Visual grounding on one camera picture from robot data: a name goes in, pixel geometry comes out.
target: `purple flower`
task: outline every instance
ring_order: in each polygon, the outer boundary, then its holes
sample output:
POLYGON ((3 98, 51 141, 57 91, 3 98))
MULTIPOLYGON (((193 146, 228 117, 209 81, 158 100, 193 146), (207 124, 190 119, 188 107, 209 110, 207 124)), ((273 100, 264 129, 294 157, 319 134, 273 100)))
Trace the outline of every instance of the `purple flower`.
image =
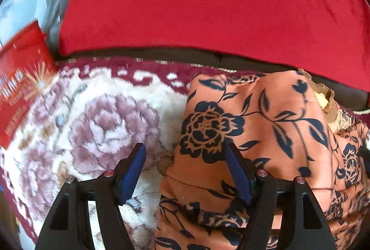
POLYGON ((54 202, 58 185, 52 172, 53 154, 38 143, 28 150, 21 170, 20 185, 28 207, 37 220, 44 220, 54 202))
POLYGON ((49 92, 40 95, 30 108, 29 120, 32 124, 43 125, 59 107, 65 91, 69 87, 68 79, 58 80, 49 92))
POLYGON ((100 175, 127 158, 136 143, 147 148, 144 168, 154 163, 159 144, 158 115, 147 102, 123 95, 101 95, 86 104, 71 125, 73 165, 81 174, 100 175))

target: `red plastic bag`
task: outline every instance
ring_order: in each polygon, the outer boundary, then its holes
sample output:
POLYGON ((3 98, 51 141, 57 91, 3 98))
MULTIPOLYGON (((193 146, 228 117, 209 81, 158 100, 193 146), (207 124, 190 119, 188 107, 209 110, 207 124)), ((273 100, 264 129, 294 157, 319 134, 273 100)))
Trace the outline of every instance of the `red plastic bag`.
POLYGON ((0 145, 5 149, 56 71, 36 21, 0 49, 0 145))

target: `floral blanket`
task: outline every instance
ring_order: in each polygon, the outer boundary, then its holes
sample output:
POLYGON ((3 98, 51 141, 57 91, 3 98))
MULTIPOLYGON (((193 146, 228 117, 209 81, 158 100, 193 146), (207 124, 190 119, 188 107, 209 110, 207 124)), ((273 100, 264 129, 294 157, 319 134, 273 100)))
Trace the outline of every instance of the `floral blanket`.
MULTIPOLYGON (((12 209, 36 242, 66 176, 96 178, 142 142, 147 161, 120 210, 136 249, 151 248, 159 182, 173 162, 190 81, 227 71, 118 57, 69 60, 59 68, 9 148, 0 149, 0 185, 12 209)), ((104 249, 94 203, 89 214, 95 247, 104 249)))

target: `red fabric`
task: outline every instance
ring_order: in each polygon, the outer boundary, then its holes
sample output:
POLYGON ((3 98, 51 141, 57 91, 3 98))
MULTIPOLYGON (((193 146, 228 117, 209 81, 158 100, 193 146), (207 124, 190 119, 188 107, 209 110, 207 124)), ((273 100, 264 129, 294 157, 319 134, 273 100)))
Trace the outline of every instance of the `red fabric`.
POLYGON ((365 0, 70 0, 60 51, 198 47, 370 91, 369 19, 365 0))

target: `starburst graphic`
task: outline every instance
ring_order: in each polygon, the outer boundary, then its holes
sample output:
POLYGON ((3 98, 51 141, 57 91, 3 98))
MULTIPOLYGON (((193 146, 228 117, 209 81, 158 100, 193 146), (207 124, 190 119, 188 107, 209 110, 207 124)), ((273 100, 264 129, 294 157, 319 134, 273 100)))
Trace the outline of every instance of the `starburst graphic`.
POLYGON ((33 74, 26 72, 27 77, 27 88, 28 93, 25 95, 25 100, 41 94, 44 89, 51 83, 52 77, 55 74, 53 70, 46 69, 45 61, 38 63, 37 67, 35 65, 35 70, 33 74))

